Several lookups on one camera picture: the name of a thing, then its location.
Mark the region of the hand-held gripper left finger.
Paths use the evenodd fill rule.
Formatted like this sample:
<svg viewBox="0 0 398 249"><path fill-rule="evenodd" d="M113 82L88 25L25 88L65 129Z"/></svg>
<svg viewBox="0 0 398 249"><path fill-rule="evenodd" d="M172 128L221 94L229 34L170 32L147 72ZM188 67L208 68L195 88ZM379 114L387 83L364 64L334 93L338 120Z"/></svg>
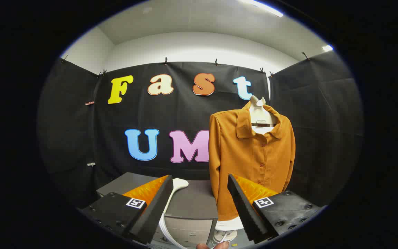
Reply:
<svg viewBox="0 0 398 249"><path fill-rule="evenodd" d="M106 231L128 241L149 244L173 190L173 178L165 175L139 183L128 175L130 190L110 190L82 209L82 214Z"/></svg>

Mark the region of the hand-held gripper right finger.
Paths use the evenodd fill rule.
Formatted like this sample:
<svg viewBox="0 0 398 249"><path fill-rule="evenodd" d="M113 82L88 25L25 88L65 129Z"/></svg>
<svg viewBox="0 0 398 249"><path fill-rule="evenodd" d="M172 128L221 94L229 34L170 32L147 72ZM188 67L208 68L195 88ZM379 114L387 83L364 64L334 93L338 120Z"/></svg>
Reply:
<svg viewBox="0 0 398 249"><path fill-rule="evenodd" d="M227 188L247 237L253 242L297 229L322 209L292 191L277 193L235 174L229 174Z"/></svg>

